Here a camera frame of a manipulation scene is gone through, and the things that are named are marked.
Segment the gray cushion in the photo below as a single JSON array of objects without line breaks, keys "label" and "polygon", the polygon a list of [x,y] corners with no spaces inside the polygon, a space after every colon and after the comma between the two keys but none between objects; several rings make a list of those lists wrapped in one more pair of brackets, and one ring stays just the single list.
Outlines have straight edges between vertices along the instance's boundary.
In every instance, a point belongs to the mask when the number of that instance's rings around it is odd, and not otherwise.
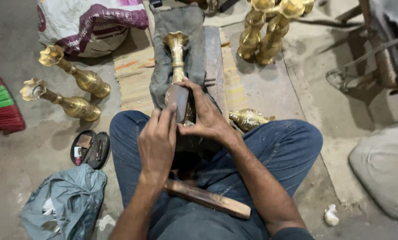
[{"label": "gray cushion", "polygon": [[377,204],[387,215],[398,219],[398,125],[361,141],[349,160]]}]

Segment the small bottle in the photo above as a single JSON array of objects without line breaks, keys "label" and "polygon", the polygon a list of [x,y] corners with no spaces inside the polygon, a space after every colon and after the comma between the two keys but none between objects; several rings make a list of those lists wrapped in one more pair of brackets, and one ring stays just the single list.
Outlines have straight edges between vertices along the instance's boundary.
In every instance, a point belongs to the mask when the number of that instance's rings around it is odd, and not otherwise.
[{"label": "small bottle", "polygon": [[80,147],[80,146],[74,147],[73,155],[74,155],[74,161],[75,161],[76,165],[79,166],[80,165],[80,157],[82,157],[82,147]]},{"label": "small bottle", "polygon": [[275,117],[265,117],[262,113],[251,108],[240,111],[230,111],[229,118],[244,131],[252,130],[264,123],[274,121]]}]

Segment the wrist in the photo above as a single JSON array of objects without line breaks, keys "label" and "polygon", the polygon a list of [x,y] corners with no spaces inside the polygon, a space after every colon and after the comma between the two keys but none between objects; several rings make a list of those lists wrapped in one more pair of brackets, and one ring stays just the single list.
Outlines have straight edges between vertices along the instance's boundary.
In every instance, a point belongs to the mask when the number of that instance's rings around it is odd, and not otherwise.
[{"label": "wrist", "polygon": [[140,177],[138,178],[137,187],[148,189],[152,194],[159,196],[164,188],[166,179],[167,177],[161,179],[151,178],[144,172],[141,172]]},{"label": "wrist", "polygon": [[242,136],[232,127],[222,131],[218,138],[218,142],[227,149],[231,149],[233,146],[237,146],[240,142],[243,142]]}]

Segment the wooden hammer handle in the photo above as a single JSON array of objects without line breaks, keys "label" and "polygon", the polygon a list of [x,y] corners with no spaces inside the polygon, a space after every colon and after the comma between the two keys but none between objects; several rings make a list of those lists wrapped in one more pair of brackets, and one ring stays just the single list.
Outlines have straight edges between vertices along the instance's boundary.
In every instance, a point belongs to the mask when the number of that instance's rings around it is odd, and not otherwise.
[{"label": "wooden hammer handle", "polygon": [[181,181],[174,181],[171,179],[168,179],[165,182],[164,189],[172,195],[187,199],[207,208],[212,208],[239,218],[249,219],[251,208],[246,204],[228,197],[211,193],[201,188],[192,187]]}]

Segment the hand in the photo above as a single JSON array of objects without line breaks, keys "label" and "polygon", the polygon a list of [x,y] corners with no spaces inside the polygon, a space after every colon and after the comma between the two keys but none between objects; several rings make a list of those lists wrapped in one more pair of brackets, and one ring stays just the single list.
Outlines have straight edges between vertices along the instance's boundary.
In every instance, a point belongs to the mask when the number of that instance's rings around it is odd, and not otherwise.
[{"label": "hand", "polygon": [[191,90],[196,105],[196,124],[185,127],[179,123],[178,131],[181,135],[198,135],[223,143],[224,138],[228,137],[227,133],[234,132],[217,106],[205,95],[199,85],[194,84],[186,77],[183,77],[182,82],[175,82],[174,84]]},{"label": "hand", "polygon": [[177,105],[155,109],[138,136],[142,171],[139,182],[161,190],[171,170],[175,153]]}]

